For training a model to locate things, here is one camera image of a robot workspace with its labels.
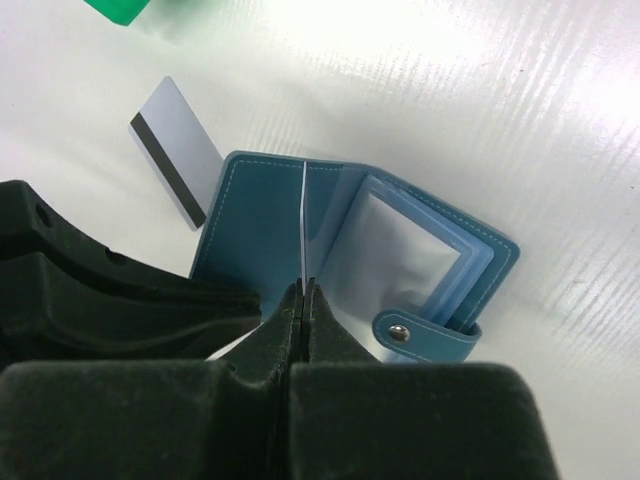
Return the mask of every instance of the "white backdrop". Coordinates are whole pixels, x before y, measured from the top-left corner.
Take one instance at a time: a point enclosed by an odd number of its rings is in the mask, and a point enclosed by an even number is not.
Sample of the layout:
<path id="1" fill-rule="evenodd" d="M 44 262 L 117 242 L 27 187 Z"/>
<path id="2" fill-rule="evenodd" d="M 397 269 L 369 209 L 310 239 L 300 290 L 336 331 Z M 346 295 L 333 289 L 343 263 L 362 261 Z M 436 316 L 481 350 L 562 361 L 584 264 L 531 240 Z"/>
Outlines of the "white backdrop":
<path id="1" fill-rule="evenodd" d="M 364 161 L 501 229 L 472 360 L 524 376 L 566 478 L 640 478 L 636 0 L 4 1 L 0 61 L 0 180 L 147 263 L 198 237 L 126 128 L 165 75 L 223 155 Z"/>

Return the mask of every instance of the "green object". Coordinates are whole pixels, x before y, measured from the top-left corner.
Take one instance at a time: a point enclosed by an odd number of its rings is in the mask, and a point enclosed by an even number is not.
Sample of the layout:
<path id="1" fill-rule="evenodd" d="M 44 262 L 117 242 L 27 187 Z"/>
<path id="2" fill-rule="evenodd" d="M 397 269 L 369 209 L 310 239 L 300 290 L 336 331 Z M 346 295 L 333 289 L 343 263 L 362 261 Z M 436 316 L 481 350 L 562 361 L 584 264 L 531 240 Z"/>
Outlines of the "green object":
<path id="1" fill-rule="evenodd" d="M 129 25 L 147 6 L 149 0 L 85 0 L 89 5 L 118 25 Z"/>

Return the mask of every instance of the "card holder wallet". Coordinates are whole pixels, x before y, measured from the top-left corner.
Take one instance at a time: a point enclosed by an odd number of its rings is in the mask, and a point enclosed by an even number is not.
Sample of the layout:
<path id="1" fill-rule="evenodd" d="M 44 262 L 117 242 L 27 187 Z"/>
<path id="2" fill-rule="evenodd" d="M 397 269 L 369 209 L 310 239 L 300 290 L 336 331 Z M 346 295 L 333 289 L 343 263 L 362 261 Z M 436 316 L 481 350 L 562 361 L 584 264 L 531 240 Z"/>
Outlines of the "card holder wallet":
<path id="1" fill-rule="evenodd" d="M 477 343 L 476 319 L 518 257 L 503 234 L 379 168 L 235 152 L 192 277 L 234 278 L 260 293 L 268 318 L 304 265 L 338 321 L 378 359 L 449 362 Z M 367 284 L 376 279 L 377 292 Z M 364 306 L 354 316 L 356 304 Z"/>

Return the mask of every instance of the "metal snap fastener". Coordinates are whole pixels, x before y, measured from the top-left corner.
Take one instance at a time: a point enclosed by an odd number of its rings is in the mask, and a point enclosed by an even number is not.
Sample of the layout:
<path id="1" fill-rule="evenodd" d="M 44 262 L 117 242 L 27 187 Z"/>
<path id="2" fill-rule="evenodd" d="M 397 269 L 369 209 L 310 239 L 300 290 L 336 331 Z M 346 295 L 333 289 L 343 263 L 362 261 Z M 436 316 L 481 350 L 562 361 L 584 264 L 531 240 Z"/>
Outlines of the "metal snap fastener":
<path id="1" fill-rule="evenodd" d="M 409 333 L 409 329 L 404 325 L 391 325 L 389 327 L 389 336 L 394 342 L 407 343 L 411 334 Z"/>

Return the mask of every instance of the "wallet strap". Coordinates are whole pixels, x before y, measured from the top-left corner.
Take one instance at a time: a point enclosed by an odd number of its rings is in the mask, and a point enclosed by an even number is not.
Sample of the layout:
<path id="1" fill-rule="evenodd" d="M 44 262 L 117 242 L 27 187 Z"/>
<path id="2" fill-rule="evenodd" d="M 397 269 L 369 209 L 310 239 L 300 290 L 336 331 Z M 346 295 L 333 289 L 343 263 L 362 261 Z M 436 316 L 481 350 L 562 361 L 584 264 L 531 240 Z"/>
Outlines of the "wallet strap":
<path id="1" fill-rule="evenodd" d="M 405 343 L 396 342 L 389 335 L 389 329 L 394 325 L 402 325 L 409 330 Z M 372 328 L 381 345 L 405 357 L 425 362 L 461 362 L 482 336 L 480 327 L 475 323 L 467 333 L 460 333 L 402 310 L 380 312 L 373 320 Z"/>

